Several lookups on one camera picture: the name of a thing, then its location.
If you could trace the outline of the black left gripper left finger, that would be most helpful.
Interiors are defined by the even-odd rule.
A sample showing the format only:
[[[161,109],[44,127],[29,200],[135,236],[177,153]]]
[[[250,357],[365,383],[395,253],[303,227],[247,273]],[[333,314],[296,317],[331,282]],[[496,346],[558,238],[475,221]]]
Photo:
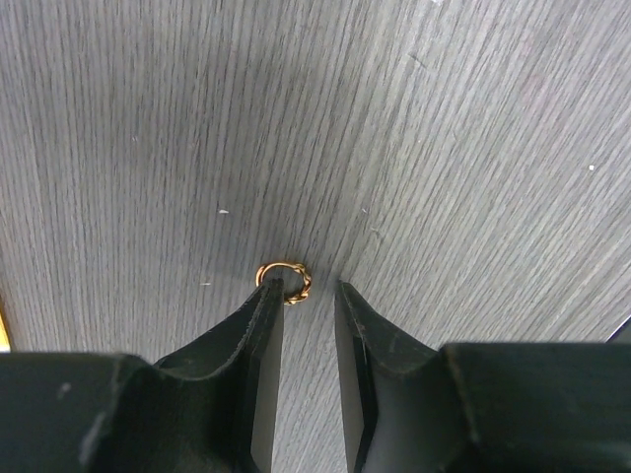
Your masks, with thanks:
[[[279,279],[151,364],[127,354],[1,358],[5,472],[267,472],[283,335]]]

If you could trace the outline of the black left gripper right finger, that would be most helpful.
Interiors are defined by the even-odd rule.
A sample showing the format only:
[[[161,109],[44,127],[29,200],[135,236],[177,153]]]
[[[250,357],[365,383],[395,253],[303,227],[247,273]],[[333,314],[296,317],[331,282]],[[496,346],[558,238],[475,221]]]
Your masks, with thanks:
[[[351,472],[626,472],[630,347],[449,343],[431,349],[350,284],[335,341]]]

